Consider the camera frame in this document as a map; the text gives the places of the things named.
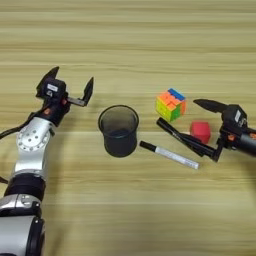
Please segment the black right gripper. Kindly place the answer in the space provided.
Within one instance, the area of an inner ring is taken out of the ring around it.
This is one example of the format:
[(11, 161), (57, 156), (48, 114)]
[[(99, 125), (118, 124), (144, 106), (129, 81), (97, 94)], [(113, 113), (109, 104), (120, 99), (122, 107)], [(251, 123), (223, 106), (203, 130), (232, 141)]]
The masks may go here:
[[(194, 103), (213, 113), (222, 113), (227, 105), (214, 100), (195, 99)], [(222, 125), (220, 136), (217, 140), (217, 149), (203, 144), (199, 139), (182, 133), (182, 141), (199, 156), (207, 155), (217, 162), (224, 148), (238, 150), (250, 156), (256, 157), (256, 130), (247, 127), (235, 127)]]

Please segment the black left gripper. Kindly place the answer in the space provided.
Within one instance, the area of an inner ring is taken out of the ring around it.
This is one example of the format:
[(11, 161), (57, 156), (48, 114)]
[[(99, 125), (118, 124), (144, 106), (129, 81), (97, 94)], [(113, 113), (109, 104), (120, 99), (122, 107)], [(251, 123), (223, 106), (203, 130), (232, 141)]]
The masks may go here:
[[(48, 73), (46, 73), (39, 84), (36, 87), (36, 96), (41, 98), (43, 95), (44, 82), (47, 78), (56, 78), (59, 67), (56, 66), (52, 68)], [(84, 107), (90, 101), (93, 94), (94, 78), (91, 78), (84, 89), (84, 96), (82, 100), (74, 98), (62, 98), (60, 100), (49, 99), (45, 100), (42, 109), (36, 114), (37, 117), (48, 120), (58, 127), (64, 118), (64, 116), (69, 112), (71, 105), (77, 105)]]

